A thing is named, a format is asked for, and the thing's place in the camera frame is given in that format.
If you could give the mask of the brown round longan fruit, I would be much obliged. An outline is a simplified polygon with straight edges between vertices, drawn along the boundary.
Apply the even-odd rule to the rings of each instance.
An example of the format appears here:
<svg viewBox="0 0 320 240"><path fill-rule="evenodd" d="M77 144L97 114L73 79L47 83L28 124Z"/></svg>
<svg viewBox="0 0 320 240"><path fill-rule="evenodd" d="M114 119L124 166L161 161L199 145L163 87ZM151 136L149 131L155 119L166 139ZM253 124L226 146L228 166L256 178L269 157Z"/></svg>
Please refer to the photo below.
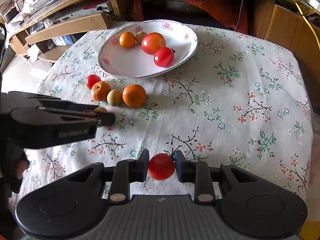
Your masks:
<svg viewBox="0 0 320 240"><path fill-rule="evenodd" d="M122 101L122 92L117 89L111 90L107 95L107 102L111 106L119 106L122 104Z"/></svg>

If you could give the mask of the small orange mandarin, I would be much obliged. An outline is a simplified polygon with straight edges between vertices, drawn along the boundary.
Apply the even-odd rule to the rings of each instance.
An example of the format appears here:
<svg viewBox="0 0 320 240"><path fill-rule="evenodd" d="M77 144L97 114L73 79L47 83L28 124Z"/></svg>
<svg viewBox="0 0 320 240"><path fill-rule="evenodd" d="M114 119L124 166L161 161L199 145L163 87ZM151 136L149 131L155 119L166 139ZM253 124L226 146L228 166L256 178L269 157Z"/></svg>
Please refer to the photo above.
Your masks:
<svg viewBox="0 0 320 240"><path fill-rule="evenodd" d="M95 101L105 101L111 91L110 85L105 81L99 81L91 89L92 99Z"/></svg>

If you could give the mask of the red tomato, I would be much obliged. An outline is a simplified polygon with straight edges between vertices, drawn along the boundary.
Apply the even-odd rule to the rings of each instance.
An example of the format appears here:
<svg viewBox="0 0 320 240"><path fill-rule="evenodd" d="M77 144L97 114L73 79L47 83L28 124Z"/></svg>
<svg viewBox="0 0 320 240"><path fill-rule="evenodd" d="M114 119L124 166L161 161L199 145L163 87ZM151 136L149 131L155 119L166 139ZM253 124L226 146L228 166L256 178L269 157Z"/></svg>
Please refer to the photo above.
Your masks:
<svg viewBox="0 0 320 240"><path fill-rule="evenodd" d="M153 62L159 67L168 67L174 59L175 51L168 47L159 48L154 55Z"/></svg>
<svg viewBox="0 0 320 240"><path fill-rule="evenodd" d="M89 90L92 89L92 87L97 83L97 82L100 82L101 81L101 78L95 74L92 74L92 75L89 75L87 78L86 78L86 86Z"/></svg>
<svg viewBox="0 0 320 240"><path fill-rule="evenodd" d="M148 172L154 180L166 180L175 172L173 158L166 153L154 155L149 161Z"/></svg>

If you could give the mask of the large orange mandarin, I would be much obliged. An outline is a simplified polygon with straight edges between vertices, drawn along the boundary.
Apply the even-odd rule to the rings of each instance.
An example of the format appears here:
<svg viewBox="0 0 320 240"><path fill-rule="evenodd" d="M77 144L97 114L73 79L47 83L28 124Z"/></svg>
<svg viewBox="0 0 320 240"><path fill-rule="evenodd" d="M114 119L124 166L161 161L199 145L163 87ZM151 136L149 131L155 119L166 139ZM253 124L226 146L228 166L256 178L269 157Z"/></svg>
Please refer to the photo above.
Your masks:
<svg viewBox="0 0 320 240"><path fill-rule="evenodd" d="M146 102L146 98L146 91L140 85L129 85L123 90L123 101L129 107L141 107Z"/></svg>

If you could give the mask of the tan fruit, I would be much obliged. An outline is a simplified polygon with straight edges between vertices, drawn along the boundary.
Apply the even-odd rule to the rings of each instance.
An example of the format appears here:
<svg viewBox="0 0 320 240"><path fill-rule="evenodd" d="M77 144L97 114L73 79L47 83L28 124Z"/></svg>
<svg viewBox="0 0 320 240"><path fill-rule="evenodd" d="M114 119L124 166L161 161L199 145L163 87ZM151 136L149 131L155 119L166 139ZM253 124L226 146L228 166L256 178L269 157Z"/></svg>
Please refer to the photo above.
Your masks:
<svg viewBox="0 0 320 240"><path fill-rule="evenodd" d="M97 107L94 109L95 112L107 113L107 110L104 107Z"/></svg>

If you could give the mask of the white floral plate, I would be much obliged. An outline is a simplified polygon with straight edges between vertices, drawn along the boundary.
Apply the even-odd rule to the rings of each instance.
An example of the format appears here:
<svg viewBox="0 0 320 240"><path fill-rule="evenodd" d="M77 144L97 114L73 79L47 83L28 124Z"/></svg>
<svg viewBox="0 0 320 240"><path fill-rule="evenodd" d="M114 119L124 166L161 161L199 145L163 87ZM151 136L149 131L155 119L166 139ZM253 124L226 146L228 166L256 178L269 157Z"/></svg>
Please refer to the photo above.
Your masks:
<svg viewBox="0 0 320 240"><path fill-rule="evenodd" d="M154 64L153 56L145 53L140 44L133 48L123 48L119 38L124 32L133 34L144 31L160 33L167 46L175 51L173 62L167 67ZM127 79L147 78L169 72L190 59L198 46L195 31L186 24L171 20L149 20L131 22L119 28L107 38L98 53L98 65L108 75Z"/></svg>

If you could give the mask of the wooden tv cabinet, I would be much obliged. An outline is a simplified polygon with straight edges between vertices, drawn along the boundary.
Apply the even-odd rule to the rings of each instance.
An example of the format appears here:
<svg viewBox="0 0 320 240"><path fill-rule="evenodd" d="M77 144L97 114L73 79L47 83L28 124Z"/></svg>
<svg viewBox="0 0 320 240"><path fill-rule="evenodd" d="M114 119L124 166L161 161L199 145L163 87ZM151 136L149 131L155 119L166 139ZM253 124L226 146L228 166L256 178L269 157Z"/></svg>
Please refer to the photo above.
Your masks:
<svg viewBox="0 0 320 240"><path fill-rule="evenodd" d="M62 0L56 5L46 6L33 15L17 31L26 32L30 26L48 16L86 0ZM117 17L128 20L131 17L134 0L111 0ZM277 5L276 0L248 0L248 34L273 42L292 51L302 67L302 76L313 106L319 106L319 28L302 16ZM91 30L102 30L110 27L110 20L104 12L96 16L84 16L65 23L59 23L39 34L23 36L24 44L43 43L60 36L76 34Z"/></svg>

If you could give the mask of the orange mandarin in plate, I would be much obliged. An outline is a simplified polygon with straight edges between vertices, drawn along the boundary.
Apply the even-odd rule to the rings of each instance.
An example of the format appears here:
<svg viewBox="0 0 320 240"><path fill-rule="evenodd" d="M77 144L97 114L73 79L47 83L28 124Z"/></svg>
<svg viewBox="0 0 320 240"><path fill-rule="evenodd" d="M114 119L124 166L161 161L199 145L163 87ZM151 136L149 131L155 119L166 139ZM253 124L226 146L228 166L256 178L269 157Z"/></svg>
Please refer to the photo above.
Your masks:
<svg viewBox="0 0 320 240"><path fill-rule="evenodd" d="M136 42L135 35L133 35L133 33L131 32L124 32L119 37L119 44L123 48L127 48L127 49L132 48L135 46L135 42Z"/></svg>

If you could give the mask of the floral white tablecloth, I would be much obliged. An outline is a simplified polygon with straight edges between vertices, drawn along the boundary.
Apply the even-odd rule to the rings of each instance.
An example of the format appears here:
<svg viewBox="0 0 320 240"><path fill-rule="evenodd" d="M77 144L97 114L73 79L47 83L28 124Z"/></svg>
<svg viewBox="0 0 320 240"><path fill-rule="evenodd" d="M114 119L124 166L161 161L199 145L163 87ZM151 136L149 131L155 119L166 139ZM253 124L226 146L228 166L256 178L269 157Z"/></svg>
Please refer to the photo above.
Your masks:
<svg viewBox="0 0 320 240"><path fill-rule="evenodd" d="M12 210L26 194L89 164L113 166L150 155L183 152L210 166L229 163L305 199L312 121L294 54L271 42L217 28L192 26L195 54L164 75L137 80L148 95L140 108L112 107L112 127L94 139L28 150L30 162Z"/></svg>

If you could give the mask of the red tomato in plate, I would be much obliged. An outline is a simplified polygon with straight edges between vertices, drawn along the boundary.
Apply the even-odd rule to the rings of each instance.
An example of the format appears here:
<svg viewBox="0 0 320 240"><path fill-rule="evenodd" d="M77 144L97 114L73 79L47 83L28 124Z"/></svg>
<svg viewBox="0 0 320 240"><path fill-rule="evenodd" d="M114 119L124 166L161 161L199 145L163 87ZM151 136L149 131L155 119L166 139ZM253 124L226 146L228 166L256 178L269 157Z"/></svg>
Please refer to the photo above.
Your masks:
<svg viewBox="0 0 320 240"><path fill-rule="evenodd" d="M159 48L154 55L153 62L159 67L168 67L174 59L175 51L168 47Z"/></svg>

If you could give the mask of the large red apple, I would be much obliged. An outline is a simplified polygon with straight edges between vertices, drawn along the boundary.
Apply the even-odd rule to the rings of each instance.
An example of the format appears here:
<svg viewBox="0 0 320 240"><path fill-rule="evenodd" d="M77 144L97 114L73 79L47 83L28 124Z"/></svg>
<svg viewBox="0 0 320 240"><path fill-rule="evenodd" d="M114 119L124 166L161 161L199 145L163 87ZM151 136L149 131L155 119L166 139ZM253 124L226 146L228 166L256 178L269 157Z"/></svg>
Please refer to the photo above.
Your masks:
<svg viewBox="0 0 320 240"><path fill-rule="evenodd" d="M166 47L166 41L160 33L149 33L141 41L142 50L148 55L155 55L155 53L163 47Z"/></svg>

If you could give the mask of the brown longan in plate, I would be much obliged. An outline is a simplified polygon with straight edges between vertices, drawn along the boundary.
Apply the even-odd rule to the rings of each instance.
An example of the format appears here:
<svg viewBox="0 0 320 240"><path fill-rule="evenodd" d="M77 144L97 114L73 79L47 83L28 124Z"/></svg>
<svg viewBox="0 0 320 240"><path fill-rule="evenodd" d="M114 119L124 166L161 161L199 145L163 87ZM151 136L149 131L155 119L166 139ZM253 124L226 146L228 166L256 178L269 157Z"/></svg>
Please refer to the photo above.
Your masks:
<svg viewBox="0 0 320 240"><path fill-rule="evenodd" d="M137 42L138 44L141 44L143 38L144 38L146 35L147 35L147 33L144 32L144 31L140 31L140 32L136 33L136 36L135 36L136 42Z"/></svg>

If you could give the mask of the red cloth under cabinet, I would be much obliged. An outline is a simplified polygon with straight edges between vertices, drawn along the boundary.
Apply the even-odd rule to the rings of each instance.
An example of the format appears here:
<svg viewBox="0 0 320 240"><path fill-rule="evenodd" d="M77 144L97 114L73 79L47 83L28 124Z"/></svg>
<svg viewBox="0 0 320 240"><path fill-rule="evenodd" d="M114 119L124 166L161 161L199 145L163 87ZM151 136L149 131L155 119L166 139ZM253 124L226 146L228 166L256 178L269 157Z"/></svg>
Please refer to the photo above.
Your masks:
<svg viewBox="0 0 320 240"><path fill-rule="evenodd" d="M248 9L240 0L134 0L136 21L168 19L248 33Z"/></svg>

